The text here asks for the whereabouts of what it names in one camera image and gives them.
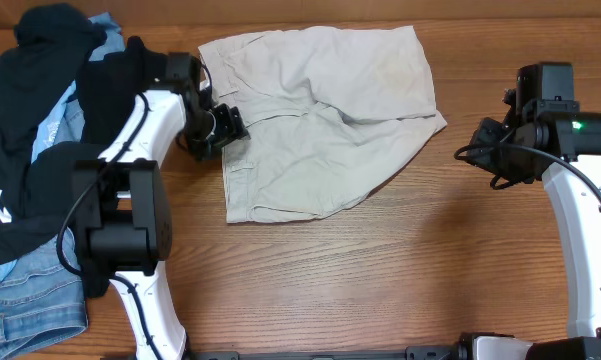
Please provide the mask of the beige cotton shorts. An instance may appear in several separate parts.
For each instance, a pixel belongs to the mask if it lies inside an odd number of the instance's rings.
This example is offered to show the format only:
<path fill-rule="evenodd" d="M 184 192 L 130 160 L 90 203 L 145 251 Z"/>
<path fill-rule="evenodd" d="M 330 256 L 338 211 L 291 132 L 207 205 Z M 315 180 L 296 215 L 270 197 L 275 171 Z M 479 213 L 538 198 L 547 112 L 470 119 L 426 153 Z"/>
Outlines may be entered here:
<path fill-rule="evenodd" d="M 222 155 L 230 223 L 351 208 L 446 124 L 411 26 L 246 33 L 199 52 L 214 98 L 237 108 L 248 132 Z"/>

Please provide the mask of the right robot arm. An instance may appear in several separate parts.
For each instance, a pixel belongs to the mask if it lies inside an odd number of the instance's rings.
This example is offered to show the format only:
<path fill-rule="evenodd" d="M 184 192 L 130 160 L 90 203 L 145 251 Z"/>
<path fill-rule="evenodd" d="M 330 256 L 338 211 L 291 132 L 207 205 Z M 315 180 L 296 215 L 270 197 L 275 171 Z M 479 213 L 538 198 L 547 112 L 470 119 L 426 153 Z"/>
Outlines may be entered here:
<path fill-rule="evenodd" d="M 454 157 L 492 174 L 503 190 L 540 181 L 559 228 L 568 286 L 567 336 L 530 342 L 469 333 L 449 359 L 601 359 L 601 113 L 583 112 L 573 67 L 540 62 L 520 68 L 505 92 L 503 121 L 483 119 Z"/>

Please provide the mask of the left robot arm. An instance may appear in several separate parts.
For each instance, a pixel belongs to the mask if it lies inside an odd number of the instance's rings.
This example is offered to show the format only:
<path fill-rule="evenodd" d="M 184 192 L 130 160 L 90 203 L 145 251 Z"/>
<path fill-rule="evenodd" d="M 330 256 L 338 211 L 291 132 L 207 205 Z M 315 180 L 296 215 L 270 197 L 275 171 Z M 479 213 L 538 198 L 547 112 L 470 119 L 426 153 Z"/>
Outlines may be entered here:
<path fill-rule="evenodd" d="M 212 100 L 208 68 L 188 53 L 170 53 L 165 71 L 139 93 L 136 109 L 98 159 L 72 172 L 79 276 L 90 297 L 114 287 L 135 341 L 136 359 L 191 359 L 166 277 L 173 227 L 160 166 L 176 142 L 196 160 L 219 156 L 248 131 L 240 112 Z"/>

